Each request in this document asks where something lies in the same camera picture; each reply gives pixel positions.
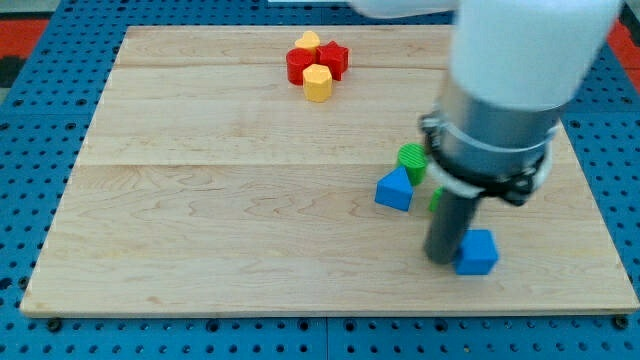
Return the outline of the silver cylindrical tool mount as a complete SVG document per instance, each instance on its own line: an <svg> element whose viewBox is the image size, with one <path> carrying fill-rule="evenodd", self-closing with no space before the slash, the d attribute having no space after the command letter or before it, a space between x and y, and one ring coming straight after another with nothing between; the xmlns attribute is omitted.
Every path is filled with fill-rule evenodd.
<svg viewBox="0 0 640 360"><path fill-rule="evenodd" d="M497 197L521 206L550 173L552 140L564 110L495 105L448 76L433 111L419 120L428 172L459 197Z"/></svg>

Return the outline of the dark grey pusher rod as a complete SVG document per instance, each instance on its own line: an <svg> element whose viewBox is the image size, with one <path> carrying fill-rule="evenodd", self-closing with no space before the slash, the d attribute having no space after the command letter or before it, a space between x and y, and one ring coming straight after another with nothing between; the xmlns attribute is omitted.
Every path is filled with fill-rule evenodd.
<svg viewBox="0 0 640 360"><path fill-rule="evenodd" d="M480 202L479 196L467 198L443 190L424 245L431 262L445 265L453 261Z"/></svg>

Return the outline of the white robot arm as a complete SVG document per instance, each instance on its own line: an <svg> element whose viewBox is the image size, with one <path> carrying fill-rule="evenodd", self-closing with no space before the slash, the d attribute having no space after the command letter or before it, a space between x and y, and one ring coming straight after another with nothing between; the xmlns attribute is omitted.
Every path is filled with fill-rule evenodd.
<svg viewBox="0 0 640 360"><path fill-rule="evenodd" d="M428 169L443 186L425 251L450 263L479 202L525 204L552 167L552 140L612 26L618 0L352 0L393 19L453 11L449 65L420 119Z"/></svg>

